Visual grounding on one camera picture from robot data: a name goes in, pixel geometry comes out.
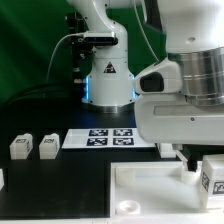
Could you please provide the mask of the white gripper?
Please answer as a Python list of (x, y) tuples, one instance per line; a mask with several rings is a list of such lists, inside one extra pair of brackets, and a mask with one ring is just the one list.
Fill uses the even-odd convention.
[[(150, 143), (224, 145), (224, 105), (193, 106), (181, 94), (140, 95), (135, 102), (139, 135)], [(189, 171), (197, 171), (197, 153), (175, 145), (176, 155)]]

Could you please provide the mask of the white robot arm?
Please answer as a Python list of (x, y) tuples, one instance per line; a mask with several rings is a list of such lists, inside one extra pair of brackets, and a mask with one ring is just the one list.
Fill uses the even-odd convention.
[(96, 53), (90, 99), (134, 104), (150, 143), (224, 145), (224, 0), (140, 0), (145, 22), (166, 34), (166, 58), (128, 74), (125, 53)]

